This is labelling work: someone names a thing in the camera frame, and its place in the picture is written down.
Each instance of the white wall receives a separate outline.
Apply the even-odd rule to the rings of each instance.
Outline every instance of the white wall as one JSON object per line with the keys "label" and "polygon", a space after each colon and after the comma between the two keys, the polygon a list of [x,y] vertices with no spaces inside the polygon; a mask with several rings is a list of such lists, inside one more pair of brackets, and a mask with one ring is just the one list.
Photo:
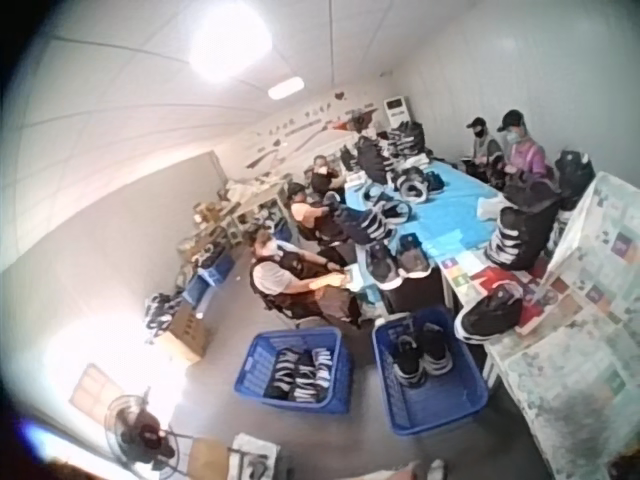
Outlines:
{"label": "white wall", "polygon": [[551,160],[565,146],[640,186],[640,7],[632,1],[487,0],[394,71],[436,154],[469,153],[474,117],[525,114]]}
{"label": "white wall", "polygon": [[158,373],[162,359],[142,348],[144,299],[172,289],[176,244],[194,230],[193,205],[216,198],[216,181],[207,155],[151,174],[82,210],[3,272],[0,364],[18,400],[104,449],[102,427],[69,404],[73,388],[90,362],[128,393]]}
{"label": "white wall", "polygon": [[[276,169],[278,173],[299,177],[312,163],[314,155],[333,153],[345,143],[353,143],[353,133],[323,130],[323,127],[347,120],[348,112],[354,108],[377,109],[374,124],[386,127],[383,101],[394,95],[394,86],[387,78],[337,87],[272,115],[216,147],[215,151],[225,172],[234,180],[254,178]],[[251,162],[265,155],[263,161],[251,168]]]}

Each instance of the fluorescent light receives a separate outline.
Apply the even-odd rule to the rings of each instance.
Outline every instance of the fluorescent light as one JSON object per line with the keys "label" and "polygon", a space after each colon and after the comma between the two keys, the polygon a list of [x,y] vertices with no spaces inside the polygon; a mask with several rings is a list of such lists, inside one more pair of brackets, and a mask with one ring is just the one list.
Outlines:
{"label": "fluorescent light", "polygon": [[304,88],[304,82],[300,77],[293,77],[289,80],[285,80],[279,83],[275,87],[269,89],[269,96],[274,100],[280,100],[281,98],[288,97],[291,94],[296,93]]}
{"label": "fluorescent light", "polygon": [[212,82],[237,75],[271,51],[271,34],[258,14],[243,3],[215,7],[193,38],[189,62]]}

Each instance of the blue table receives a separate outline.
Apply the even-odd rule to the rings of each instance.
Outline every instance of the blue table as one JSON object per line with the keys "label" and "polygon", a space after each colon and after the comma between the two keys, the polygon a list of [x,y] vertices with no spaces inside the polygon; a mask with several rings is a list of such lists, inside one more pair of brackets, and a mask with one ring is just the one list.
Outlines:
{"label": "blue table", "polygon": [[[437,172],[444,180],[445,189],[442,193],[432,195],[424,204],[412,205],[412,218],[398,226],[395,239],[390,245],[391,251],[395,251],[397,239],[405,233],[416,233],[427,255],[436,262],[488,242],[495,230],[495,222],[478,219],[478,199],[493,198],[498,192],[441,162],[434,162],[425,170]],[[349,207],[365,209],[362,191],[362,187],[347,190],[346,203]],[[386,191],[398,197],[391,189]],[[377,302],[379,294],[373,288],[375,283],[365,267],[365,249],[357,247],[356,253],[364,288],[369,298]]]}

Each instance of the floor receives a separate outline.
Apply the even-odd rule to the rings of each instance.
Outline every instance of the floor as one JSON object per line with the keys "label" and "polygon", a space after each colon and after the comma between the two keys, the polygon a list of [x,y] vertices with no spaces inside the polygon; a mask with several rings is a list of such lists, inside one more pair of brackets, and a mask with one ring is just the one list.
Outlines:
{"label": "floor", "polygon": [[356,476],[436,457],[448,462],[451,480],[551,478],[524,418],[503,388],[473,421],[437,433],[396,436],[388,425],[366,332],[347,339],[356,362],[349,415],[286,412],[236,395],[233,384],[253,337],[283,328],[250,291],[248,262],[247,257],[239,260],[207,312],[212,341],[205,359],[187,370],[172,420],[176,432],[228,444],[245,432],[277,443],[301,480]]}

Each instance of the electric fan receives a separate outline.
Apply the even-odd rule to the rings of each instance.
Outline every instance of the electric fan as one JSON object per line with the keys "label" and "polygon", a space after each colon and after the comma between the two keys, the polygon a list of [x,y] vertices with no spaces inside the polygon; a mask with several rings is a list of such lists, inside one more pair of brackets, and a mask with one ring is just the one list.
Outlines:
{"label": "electric fan", "polygon": [[158,419],[147,410],[147,403],[147,393],[122,395],[111,402],[104,425],[107,444],[118,461],[138,477],[144,478],[142,464],[166,480],[179,471],[178,437],[193,437],[160,428]]}

